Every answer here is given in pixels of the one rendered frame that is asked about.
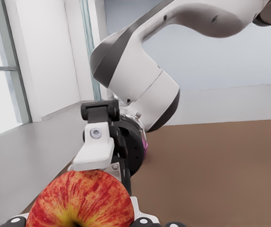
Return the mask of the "left gripper pale right finger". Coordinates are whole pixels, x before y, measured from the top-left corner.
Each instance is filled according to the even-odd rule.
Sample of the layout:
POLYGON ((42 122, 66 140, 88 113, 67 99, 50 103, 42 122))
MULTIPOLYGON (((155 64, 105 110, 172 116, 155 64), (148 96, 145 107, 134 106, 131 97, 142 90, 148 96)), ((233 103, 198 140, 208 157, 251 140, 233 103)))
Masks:
POLYGON ((131 196, 130 199, 134 210, 134 221, 130 224, 130 227, 161 227, 157 217, 140 211, 138 200, 135 196, 131 196))

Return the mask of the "left gripper pale left finger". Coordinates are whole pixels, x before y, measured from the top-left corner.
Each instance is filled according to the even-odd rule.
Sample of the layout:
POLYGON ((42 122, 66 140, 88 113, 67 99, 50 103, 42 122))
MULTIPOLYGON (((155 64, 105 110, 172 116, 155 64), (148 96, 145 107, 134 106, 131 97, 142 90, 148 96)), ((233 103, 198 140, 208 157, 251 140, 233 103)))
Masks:
POLYGON ((26 222, 29 213, 23 213, 20 215, 13 216, 9 220, 7 220, 2 227, 26 227, 26 222))

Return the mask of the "pale finger of the right gripper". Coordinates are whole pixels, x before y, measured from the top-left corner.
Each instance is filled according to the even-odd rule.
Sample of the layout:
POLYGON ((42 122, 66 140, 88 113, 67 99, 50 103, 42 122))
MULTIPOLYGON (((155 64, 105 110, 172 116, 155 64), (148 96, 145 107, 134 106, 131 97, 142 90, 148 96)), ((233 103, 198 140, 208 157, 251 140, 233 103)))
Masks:
POLYGON ((114 140, 110 137, 107 122, 89 123, 85 126, 85 142, 68 170, 85 171, 105 169, 110 166, 114 140))
POLYGON ((122 171, 121 171, 121 167, 120 167, 119 162, 112 163, 109 167, 105 168, 103 171, 105 171, 108 174, 112 175, 113 177, 115 177, 121 183, 123 182, 122 171))

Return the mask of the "red yellow apple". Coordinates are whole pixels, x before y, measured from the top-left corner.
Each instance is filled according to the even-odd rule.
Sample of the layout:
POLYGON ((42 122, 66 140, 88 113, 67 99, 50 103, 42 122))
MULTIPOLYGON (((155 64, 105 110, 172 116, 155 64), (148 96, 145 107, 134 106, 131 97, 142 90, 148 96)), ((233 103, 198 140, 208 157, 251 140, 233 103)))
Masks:
POLYGON ((119 180, 102 170, 69 171, 41 191, 26 227, 129 227, 134 220, 119 180))

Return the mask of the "silver frame post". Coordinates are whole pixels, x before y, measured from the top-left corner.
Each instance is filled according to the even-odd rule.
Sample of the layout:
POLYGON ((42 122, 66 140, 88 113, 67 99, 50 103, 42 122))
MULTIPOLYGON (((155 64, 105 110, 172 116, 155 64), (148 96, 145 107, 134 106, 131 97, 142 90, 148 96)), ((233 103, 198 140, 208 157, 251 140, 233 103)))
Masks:
POLYGON ((31 123, 32 116, 5 0, 0 0, 0 58, 0 71, 5 73, 16 120, 21 124, 31 123))
MULTIPOLYGON (((90 63, 91 53, 94 50, 94 40, 93 40, 93 35, 92 35, 88 0, 79 0, 79 2, 80 2, 80 7, 81 7, 83 27, 84 27, 84 33, 85 33, 85 39, 86 39, 88 63, 90 63)), ((100 85, 94 79, 91 69, 89 70, 90 70, 94 99, 96 101, 101 101, 102 97, 101 97, 101 92, 100 92, 100 85)))

